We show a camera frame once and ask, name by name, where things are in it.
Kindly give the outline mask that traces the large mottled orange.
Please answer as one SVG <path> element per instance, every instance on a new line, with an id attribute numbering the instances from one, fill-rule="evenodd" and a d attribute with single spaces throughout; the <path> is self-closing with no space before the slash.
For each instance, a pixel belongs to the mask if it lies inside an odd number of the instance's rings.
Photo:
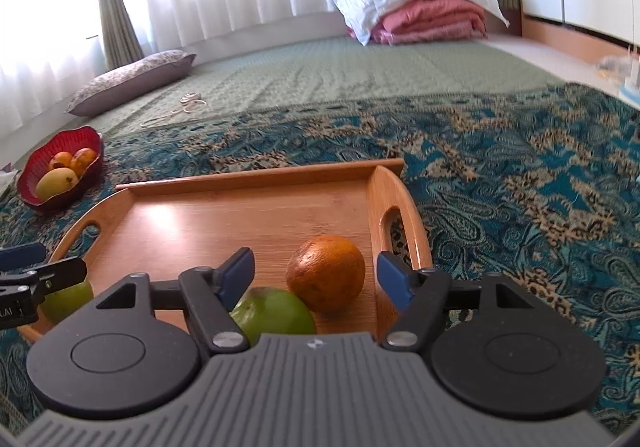
<path id="1" fill-rule="evenodd" d="M 337 313 L 352 305 L 365 277 L 366 262 L 357 245 L 331 235 L 304 242 L 285 271 L 288 289 L 319 314 Z"/>

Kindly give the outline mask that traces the orange fruit in bowl left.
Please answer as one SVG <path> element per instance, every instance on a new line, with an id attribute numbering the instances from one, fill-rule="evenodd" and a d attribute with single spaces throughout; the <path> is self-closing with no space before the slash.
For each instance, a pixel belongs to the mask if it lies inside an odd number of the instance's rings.
<path id="1" fill-rule="evenodd" d="M 55 170 L 56 168 L 70 168 L 74 156 L 68 151 L 60 151 L 52 156 L 48 164 L 48 170 Z"/>

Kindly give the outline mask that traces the floral grey pillow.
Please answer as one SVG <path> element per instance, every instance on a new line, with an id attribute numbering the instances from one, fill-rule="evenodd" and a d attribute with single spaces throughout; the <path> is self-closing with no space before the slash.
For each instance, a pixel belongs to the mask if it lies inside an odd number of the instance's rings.
<path id="1" fill-rule="evenodd" d="M 91 118 L 186 77 L 195 54 L 166 50 L 93 78 L 76 92 L 66 112 Z"/>

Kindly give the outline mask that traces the folded pink blanket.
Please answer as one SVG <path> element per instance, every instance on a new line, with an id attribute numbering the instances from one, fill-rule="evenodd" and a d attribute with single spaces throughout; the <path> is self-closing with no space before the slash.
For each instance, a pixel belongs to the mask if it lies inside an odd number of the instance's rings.
<path id="1" fill-rule="evenodd" d="M 397 46 L 485 38 L 487 34 L 486 12 L 468 0 L 410 0 L 378 20 L 370 41 Z"/>

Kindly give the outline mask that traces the small green apple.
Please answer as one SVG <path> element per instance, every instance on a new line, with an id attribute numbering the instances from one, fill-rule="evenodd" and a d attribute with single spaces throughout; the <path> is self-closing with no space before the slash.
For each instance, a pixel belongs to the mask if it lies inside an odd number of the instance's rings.
<path id="1" fill-rule="evenodd" d="M 316 333 L 314 317 L 302 300 L 290 291 L 271 287 L 248 289 L 230 316 L 255 346 L 264 333 Z"/>

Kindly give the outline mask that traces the yellow mango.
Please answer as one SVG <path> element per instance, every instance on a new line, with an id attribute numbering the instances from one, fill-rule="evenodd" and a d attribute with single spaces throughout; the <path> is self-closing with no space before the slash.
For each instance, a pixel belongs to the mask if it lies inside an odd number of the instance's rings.
<path id="1" fill-rule="evenodd" d="M 39 201 L 44 202 L 78 184 L 78 177 L 68 167 L 59 167 L 49 170 L 37 182 L 35 193 Z"/>

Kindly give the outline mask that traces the orange fruit in bowl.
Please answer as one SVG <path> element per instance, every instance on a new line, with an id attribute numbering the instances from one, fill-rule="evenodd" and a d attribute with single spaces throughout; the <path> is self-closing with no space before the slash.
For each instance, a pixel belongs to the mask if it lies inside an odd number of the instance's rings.
<path id="1" fill-rule="evenodd" d="M 70 161 L 70 168 L 78 178 L 81 178 L 97 157 L 98 152 L 96 152 L 96 150 L 81 148 L 74 154 L 72 161 Z"/>
<path id="2" fill-rule="evenodd" d="M 74 156 L 68 151 L 60 151 L 52 156 L 48 164 L 48 170 L 55 170 L 56 168 L 70 168 Z"/>

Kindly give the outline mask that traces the wooden serving tray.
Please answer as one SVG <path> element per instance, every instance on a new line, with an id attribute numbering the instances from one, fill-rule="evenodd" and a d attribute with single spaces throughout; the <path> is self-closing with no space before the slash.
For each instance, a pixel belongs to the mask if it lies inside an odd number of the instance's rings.
<path id="1" fill-rule="evenodd" d="M 120 185 L 91 207 L 55 248 L 66 253 L 89 225 L 100 233 L 84 256 L 101 293 L 130 273 L 171 280 L 193 266 L 216 267 L 250 248 L 255 285 L 284 288 L 288 260 L 305 241 L 344 237 L 366 261 L 358 299 L 342 313 L 316 318 L 318 332 L 384 333 L 396 320 L 376 282 L 378 253 L 390 250 L 390 224 L 404 224 L 413 268 L 433 264 L 427 233 L 400 179 L 401 159 L 248 170 Z"/>

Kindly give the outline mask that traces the teal paisley blanket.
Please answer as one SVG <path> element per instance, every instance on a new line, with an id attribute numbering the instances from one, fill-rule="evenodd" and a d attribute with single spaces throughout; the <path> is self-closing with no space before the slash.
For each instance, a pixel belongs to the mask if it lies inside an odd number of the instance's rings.
<path id="1" fill-rule="evenodd" d="M 84 199 L 40 217 L 10 189 L 1 243 L 64 233 L 119 184 L 400 158 L 437 267 L 503 273 L 595 339 L 608 371 L 594 416 L 639 416 L 639 115 L 586 86 L 296 104 L 107 132 Z"/>

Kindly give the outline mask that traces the green drape left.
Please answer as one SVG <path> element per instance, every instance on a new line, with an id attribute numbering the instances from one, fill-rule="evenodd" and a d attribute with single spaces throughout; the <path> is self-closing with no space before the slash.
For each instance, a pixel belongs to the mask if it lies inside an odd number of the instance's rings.
<path id="1" fill-rule="evenodd" d="M 102 42 L 109 70 L 143 58 L 124 0 L 98 0 Z"/>

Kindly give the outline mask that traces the red fruit bowl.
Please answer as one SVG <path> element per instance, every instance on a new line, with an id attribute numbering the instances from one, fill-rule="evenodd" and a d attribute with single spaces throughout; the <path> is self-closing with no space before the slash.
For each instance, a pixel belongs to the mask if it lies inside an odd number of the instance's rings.
<path id="1" fill-rule="evenodd" d="M 32 152 L 17 193 L 37 213 L 62 211 L 99 182 L 103 155 L 103 138 L 94 128 L 62 130 Z"/>

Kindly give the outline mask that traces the orange fruit in bowl right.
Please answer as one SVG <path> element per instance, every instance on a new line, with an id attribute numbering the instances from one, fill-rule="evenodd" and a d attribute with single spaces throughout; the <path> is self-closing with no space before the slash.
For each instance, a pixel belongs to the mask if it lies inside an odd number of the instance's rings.
<path id="1" fill-rule="evenodd" d="M 70 161 L 70 168 L 78 178 L 81 178 L 97 157 L 98 152 L 96 152 L 96 150 L 81 148 L 74 154 L 72 161 Z"/>

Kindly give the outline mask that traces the green quilted mat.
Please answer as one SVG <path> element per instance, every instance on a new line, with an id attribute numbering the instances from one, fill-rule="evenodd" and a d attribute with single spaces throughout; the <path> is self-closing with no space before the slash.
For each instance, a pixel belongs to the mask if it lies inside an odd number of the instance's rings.
<path id="1" fill-rule="evenodd" d="M 183 80 L 83 122 L 115 137 L 144 129 L 152 118 L 166 125 L 307 103 L 502 94 L 560 82 L 539 66 L 477 40 L 362 46 L 335 37 L 194 66 Z"/>

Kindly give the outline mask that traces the large green apple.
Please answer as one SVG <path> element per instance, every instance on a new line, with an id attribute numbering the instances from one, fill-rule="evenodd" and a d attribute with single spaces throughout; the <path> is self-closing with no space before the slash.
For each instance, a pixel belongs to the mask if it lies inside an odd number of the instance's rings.
<path id="1" fill-rule="evenodd" d="M 92 286 L 85 280 L 78 285 L 47 295 L 39 308 L 50 323 L 57 325 L 92 299 Z"/>

